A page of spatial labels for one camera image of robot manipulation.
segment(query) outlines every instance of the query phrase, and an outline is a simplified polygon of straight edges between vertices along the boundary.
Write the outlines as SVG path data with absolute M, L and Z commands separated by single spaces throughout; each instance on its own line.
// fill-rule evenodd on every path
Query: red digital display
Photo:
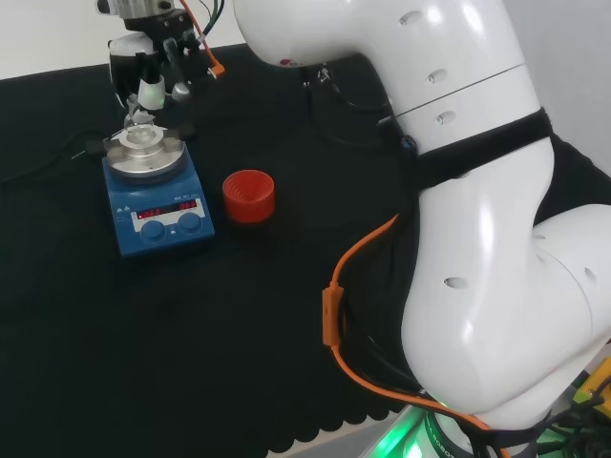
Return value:
M 168 213 L 181 212 L 182 210 L 189 210 L 190 208 L 197 208 L 198 202 L 196 200 L 187 200 L 186 202 L 177 202 L 172 205 L 166 205 L 164 207 L 149 208 L 137 212 L 138 219 L 147 219 L 152 217 L 158 217 L 160 215 L 166 215 Z

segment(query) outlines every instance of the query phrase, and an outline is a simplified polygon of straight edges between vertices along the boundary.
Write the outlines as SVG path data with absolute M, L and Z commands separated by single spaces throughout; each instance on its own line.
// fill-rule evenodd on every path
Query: black fabric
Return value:
M 338 370 L 320 317 L 337 260 L 411 200 L 397 155 L 322 141 L 306 122 L 297 72 L 245 47 L 218 57 L 226 76 L 162 120 L 197 127 L 189 147 L 214 239 L 121 260 L 101 166 L 84 157 L 0 195 L 2 456 L 256 458 L 401 408 Z M 384 100 L 363 59 L 334 71 L 355 103 Z M 0 96 L 0 177 L 44 161 L 74 132 L 120 127 L 106 66 L 2 81 Z M 375 139 L 384 114 L 315 98 L 328 132 Z M 611 203 L 609 179 L 554 141 L 556 175 L 539 220 Z M 244 168 L 276 181 L 277 215 L 257 231 L 232 226 L 222 210 L 224 179 Z M 394 255 L 370 253 L 367 268 L 359 258 L 359 276 L 346 278 L 360 323 L 396 361 L 400 321 L 387 320 L 409 287 L 412 236 L 401 234 Z

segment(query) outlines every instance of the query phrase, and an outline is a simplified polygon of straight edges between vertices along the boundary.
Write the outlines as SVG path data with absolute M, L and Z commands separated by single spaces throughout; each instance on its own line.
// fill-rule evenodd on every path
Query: black strap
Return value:
M 549 137 L 552 125 L 541 109 L 518 121 L 430 151 L 417 160 L 417 187 L 432 188 Z

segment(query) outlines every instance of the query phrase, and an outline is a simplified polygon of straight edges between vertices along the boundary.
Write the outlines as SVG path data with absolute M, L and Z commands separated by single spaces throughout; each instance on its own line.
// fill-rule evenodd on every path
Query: orange cable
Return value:
M 337 328 L 339 303 L 344 293 L 344 289 L 339 285 L 340 274 L 342 273 L 342 269 L 346 265 L 346 262 L 348 262 L 348 260 L 357 251 L 363 248 L 370 241 L 386 233 L 392 227 L 392 225 L 397 221 L 398 217 L 399 216 L 396 215 L 389 222 L 387 222 L 383 226 L 379 227 L 375 231 L 371 232 L 370 234 L 368 234 L 367 236 L 359 240 L 354 246 L 352 246 L 352 248 L 350 248 L 342 256 L 342 258 L 340 259 L 340 261 L 337 264 L 337 267 L 335 267 L 335 271 L 333 272 L 333 278 L 331 280 L 330 287 L 323 292 L 323 329 L 324 329 L 323 339 L 325 341 L 325 344 L 331 347 L 331 351 L 333 353 L 333 356 L 335 357 L 335 361 L 337 361 L 337 364 L 342 368 L 342 370 L 350 377 L 350 379 L 352 379 L 354 382 L 356 382 L 358 385 L 362 386 L 363 388 L 368 389 L 369 391 L 372 391 L 381 396 L 385 396 L 387 398 L 401 401 L 401 402 L 410 404 L 412 406 L 423 407 L 423 408 L 431 407 L 436 410 L 447 412 L 447 413 L 450 413 L 456 417 L 459 417 L 471 423 L 472 425 L 480 429 L 491 430 L 491 428 L 488 425 L 486 425 L 485 423 L 483 423 L 481 420 L 477 419 L 473 415 L 465 415 L 462 413 L 458 413 L 454 410 L 451 410 L 450 408 L 443 406 L 442 404 L 439 404 L 436 401 L 430 401 L 428 399 L 420 398 L 418 396 L 411 396 L 408 394 L 397 393 L 394 391 L 390 391 L 390 390 L 381 388 L 380 386 L 371 384 L 370 382 L 362 379 L 356 373 L 354 373 L 354 371 L 350 369 L 350 367 L 346 364 L 346 361 L 344 361 L 344 358 L 342 357 L 342 354 L 340 352 L 341 338 L 339 335 L 339 329 Z M 502 452 L 503 458 L 511 458 L 511 454 L 509 453 L 507 449 L 504 448 L 501 452 Z
M 373 239 L 377 239 L 382 234 L 384 234 L 386 231 L 388 231 L 392 227 L 392 225 L 397 221 L 397 218 L 399 218 L 399 216 L 395 215 L 393 219 L 391 219 L 389 222 L 384 224 L 382 227 L 378 227 L 371 234 L 360 239 L 352 248 L 350 248 L 342 256 L 340 261 L 337 263 L 337 267 L 335 267 L 335 271 L 333 272 L 333 279 L 331 280 L 331 286 L 339 284 L 340 274 L 342 273 L 342 269 L 344 269 L 346 262 L 348 262 L 348 260 L 354 255 L 354 253 L 359 251 L 361 248 L 363 248 Z
M 193 25 L 195 26 L 196 31 L 198 31 L 198 34 L 201 35 L 200 24 L 198 24 L 198 20 L 193 15 L 193 12 L 191 12 L 191 9 L 187 5 L 186 0 L 180 0 L 180 3 L 182 4 L 182 7 L 184 8 L 184 10 L 187 11 L 187 14 L 189 14 L 189 17 L 191 18 L 191 22 L 193 22 Z M 214 73 L 216 77 L 221 76 L 223 73 L 225 73 L 225 67 L 223 66 L 221 62 L 219 62 L 219 60 L 212 53 L 212 50 L 210 50 L 210 47 L 208 46 L 208 43 L 206 43 L 206 40 L 203 40 L 203 46 L 205 47 L 206 53 L 208 54 L 208 57 L 210 57 L 210 60 L 212 61 L 212 64 L 214 66 L 212 67 L 212 72 Z

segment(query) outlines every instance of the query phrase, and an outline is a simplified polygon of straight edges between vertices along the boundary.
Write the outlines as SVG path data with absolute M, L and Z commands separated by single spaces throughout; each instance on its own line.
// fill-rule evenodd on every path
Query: orange connector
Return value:
M 598 369 L 590 376 L 590 378 L 583 384 L 575 395 L 576 403 L 583 403 L 592 399 L 592 395 L 598 389 L 600 384 L 604 382 L 611 375 L 611 358 L 607 358 L 602 362 Z M 605 403 L 597 406 L 596 409 L 611 418 L 611 386 L 607 386 L 602 391 L 602 397 L 605 399 Z
M 335 346 L 340 344 L 339 314 L 340 302 L 344 288 L 332 283 L 323 291 L 323 344 Z

